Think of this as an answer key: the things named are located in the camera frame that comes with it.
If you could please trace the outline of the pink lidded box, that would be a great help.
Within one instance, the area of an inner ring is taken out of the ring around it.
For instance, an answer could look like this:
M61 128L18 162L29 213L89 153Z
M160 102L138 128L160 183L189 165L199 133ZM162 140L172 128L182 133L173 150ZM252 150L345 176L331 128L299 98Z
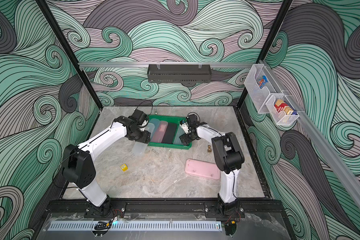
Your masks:
M219 180L221 178L221 171L216 164L193 159L186 161L185 173L211 180Z

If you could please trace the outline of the clear ribbed pencil case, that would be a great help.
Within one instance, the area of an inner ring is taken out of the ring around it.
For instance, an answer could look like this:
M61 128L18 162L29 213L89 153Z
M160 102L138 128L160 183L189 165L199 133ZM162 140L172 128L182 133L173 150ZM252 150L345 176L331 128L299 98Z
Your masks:
M132 148L132 154L135 156L141 156L144 154L149 142L150 142L150 133L149 133L149 137L148 140L146 139L140 139L139 141L136 141L133 148Z

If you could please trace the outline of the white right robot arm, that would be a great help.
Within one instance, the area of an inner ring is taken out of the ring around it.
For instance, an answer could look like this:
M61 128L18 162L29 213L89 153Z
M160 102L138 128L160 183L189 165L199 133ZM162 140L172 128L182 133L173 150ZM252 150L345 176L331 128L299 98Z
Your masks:
M183 145L204 139L212 146L215 164L221 171L217 209L224 217L235 213L240 209L237 197L238 175L245 162L236 135L233 132L223 133L213 129L207 123L201 122L196 114L181 120L180 127L185 132L179 137Z

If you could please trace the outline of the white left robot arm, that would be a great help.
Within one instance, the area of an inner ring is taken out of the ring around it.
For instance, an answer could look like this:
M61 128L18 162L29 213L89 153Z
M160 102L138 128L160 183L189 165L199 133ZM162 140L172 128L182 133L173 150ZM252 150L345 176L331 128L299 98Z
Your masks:
M105 207L108 195L96 180L96 158L122 138L148 144L151 133L145 129L149 117L136 109L129 117L115 118L111 125L96 136L78 145L68 145L63 152L62 175L97 208Z

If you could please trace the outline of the teal ribbed pencil case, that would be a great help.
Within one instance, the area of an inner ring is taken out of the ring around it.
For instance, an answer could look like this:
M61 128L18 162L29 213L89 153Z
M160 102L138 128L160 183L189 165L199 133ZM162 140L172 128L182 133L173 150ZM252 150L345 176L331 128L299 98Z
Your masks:
M155 118L150 119L150 121L146 127L146 130L151 134L151 138L154 136L159 125L160 125L160 120L155 119Z

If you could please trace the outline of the pink translucent pencil case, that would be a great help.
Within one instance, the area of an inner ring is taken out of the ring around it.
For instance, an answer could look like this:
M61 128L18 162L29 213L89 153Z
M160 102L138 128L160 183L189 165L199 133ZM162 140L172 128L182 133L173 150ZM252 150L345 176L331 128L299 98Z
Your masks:
M160 121L152 137L153 143L161 143L168 127L168 122Z

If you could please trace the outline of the black pencil case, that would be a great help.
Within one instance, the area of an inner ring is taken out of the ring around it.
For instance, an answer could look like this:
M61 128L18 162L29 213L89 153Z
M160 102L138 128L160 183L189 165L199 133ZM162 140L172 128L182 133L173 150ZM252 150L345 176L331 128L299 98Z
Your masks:
M177 128L178 124L168 123L168 127L162 140L162 144L173 144Z

